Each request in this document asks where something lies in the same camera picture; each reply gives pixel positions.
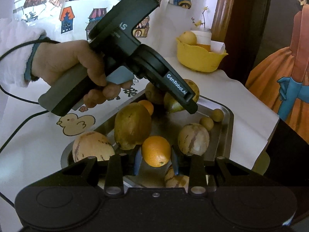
paper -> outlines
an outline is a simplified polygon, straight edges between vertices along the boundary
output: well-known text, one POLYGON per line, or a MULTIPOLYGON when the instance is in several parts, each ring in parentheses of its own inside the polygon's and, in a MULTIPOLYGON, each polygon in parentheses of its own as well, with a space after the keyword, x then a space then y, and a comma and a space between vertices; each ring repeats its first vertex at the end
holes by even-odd
POLYGON ((225 43, 211 41, 211 52, 222 55, 225 51, 225 43))

small yellow fruit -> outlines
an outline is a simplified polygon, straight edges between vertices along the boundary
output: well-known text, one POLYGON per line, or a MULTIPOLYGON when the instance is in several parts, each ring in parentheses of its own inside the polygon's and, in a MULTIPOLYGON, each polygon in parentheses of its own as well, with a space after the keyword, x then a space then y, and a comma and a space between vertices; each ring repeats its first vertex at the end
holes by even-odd
POLYGON ((214 121, 209 117, 203 117, 200 119, 200 124, 206 128, 207 131, 211 131, 214 127, 214 121))
POLYGON ((224 118, 224 113, 221 109, 214 109, 211 113, 211 118, 215 122, 221 122, 224 118))
POLYGON ((146 109, 148 110, 150 116, 154 113, 154 106, 153 106, 153 104, 150 101, 148 101, 148 100, 141 100, 138 103, 142 104, 143 106, 146 107, 146 109))
POLYGON ((191 32, 191 31, 187 31, 182 33, 179 36, 179 41, 184 43, 184 44, 188 44, 188 45, 196 45, 197 44, 197 38, 196 35, 191 32))

hand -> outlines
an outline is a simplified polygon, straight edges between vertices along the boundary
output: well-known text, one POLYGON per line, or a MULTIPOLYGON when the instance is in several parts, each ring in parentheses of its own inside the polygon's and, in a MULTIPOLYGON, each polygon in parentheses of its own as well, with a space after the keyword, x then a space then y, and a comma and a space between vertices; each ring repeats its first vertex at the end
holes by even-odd
POLYGON ((280 101, 286 100, 286 92, 289 86, 289 81, 290 81, 290 78, 287 78, 287 77, 282 77, 281 79, 277 81, 280 84, 280 89, 279 89, 280 101))
POLYGON ((132 86, 132 81, 121 85, 107 84, 102 57, 92 51, 89 43, 84 40, 58 44, 41 43, 33 58, 32 74, 53 85, 65 71, 77 63, 87 68, 89 78, 96 85, 104 87, 102 91, 90 90, 84 96, 84 103, 88 108, 103 104, 107 99, 117 97, 121 88, 129 89, 132 86))

wrist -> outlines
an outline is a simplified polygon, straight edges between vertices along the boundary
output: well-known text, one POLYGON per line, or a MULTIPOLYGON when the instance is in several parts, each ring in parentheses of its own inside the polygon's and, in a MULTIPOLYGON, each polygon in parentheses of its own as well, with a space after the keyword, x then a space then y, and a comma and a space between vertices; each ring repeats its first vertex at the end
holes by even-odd
POLYGON ((49 45, 51 45, 51 43, 41 43, 36 50, 31 67, 31 74, 35 77, 44 79, 49 45))

metal tray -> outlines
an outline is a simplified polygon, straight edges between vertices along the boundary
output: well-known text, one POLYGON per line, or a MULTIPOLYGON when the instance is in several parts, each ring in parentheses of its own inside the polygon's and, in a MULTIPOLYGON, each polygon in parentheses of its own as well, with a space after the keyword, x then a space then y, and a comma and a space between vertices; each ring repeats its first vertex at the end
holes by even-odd
MULTIPOLYGON (((100 132, 108 137, 109 141, 114 144, 113 147, 116 153, 122 151, 118 148, 114 140, 114 124, 117 112, 132 102, 138 102, 146 99, 144 91, 141 91, 130 100, 116 108, 106 116, 105 121, 95 131, 100 132)), ((199 123, 200 118, 209 116, 213 109, 219 108, 224 113, 224 119, 221 123, 215 123, 214 128, 210 131, 210 143, 207 151, 204 154, 205 160, 214 160, 217 156, 230 157, 232 132, 234 115, 226 106, 200 96, 198 111, 190 115, 186 111, 167 114, 163 107, 156 107, 152 115, 152 130, 151 135, 160 135, 166 138, 171 145, 177 145, 177 136, 182 127, 189 123, 199 123)), ((61 167, 67 167, 74 163, 72 155, 73 142, 67 145, 61 156, 61 167)), ((154 168, 149 166, 145 161, 140 166, 138 176, 125 176, 125 187, 165 187, 164 175, 171 162, 163 167, 154 168)), ((104 179, 101 179, 99 186, 104 186, 104 179)))

